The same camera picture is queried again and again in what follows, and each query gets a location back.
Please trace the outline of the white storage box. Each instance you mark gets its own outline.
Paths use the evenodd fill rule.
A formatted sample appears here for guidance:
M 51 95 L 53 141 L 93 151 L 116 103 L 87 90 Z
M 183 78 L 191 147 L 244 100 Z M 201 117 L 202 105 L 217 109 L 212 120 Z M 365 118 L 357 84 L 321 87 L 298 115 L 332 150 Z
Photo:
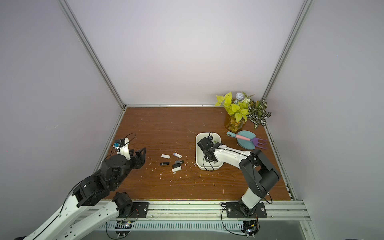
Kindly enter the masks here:
M 208 159 L 213 154 L 208 154 L 208 150 L 212 149 L 214 144 L 221 143 L 221 137 L 217 133 L 199 133 L 196 136 L 196 165 L 203 171 L 216 171 L 223 163 L 216 160 Z

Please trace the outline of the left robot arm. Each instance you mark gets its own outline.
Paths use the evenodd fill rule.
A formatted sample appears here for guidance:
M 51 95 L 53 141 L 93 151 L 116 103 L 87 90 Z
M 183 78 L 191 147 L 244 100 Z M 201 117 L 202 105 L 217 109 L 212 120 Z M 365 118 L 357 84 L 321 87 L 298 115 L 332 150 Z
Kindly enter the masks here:
M 114 192 L 131 170 L 140 169 L 146 161 L 146 149 L 130 150 L 127 155 L 114 155 L 103 161 L 101 168 L 79 182 L 63 205 L 25 240 L 80 240 L 104 223 L 118 217 L 139 217 L 134 202 L 126 192 L 116 193 L 95 213 L 78 218 Z

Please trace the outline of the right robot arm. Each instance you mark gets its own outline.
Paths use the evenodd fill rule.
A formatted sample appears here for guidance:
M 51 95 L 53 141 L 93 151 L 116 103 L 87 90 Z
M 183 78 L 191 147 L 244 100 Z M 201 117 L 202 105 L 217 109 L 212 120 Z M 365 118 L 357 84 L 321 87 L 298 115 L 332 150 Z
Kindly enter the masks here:
M 242 171 L 248 184 L 248 189 L 239 200 L 244 215 L 249 215 L 281 179 L 279 171 L 260 150 L 241 151 L 229 148 L 214 142 L 212 136 L 198 140 L 196 150 L 202 152 L 201 157 L 196 157 L 196 160 L 202 161 L 202 170 L 216 171 L 226 163 Z

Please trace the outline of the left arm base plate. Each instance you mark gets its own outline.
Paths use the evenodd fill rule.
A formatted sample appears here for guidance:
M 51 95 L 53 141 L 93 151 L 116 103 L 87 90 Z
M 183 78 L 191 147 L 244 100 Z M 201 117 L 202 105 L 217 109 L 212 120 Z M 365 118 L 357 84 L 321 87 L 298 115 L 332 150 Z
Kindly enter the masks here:
M 122 209 L 119 209 L 118 218 L 145 219 L 149 210 L 149 204 L 149 202 L 133 202 L 131 204 L 128 204 Z

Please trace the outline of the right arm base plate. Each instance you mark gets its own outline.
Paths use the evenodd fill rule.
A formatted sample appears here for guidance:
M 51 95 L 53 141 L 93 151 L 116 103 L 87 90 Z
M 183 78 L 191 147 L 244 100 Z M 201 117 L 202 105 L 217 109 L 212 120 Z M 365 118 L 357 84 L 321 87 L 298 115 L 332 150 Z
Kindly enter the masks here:
M 222 206 L 225 209 L 227 218 L 229 219 L 239 219 L 239 218 L 249 218 L 249 219 L 266 219 L 268 217 L 265 204 L 262 202 L 257 203 L 253 208 L 249 209 L 244 204 L 239 202 L 226 202 Z

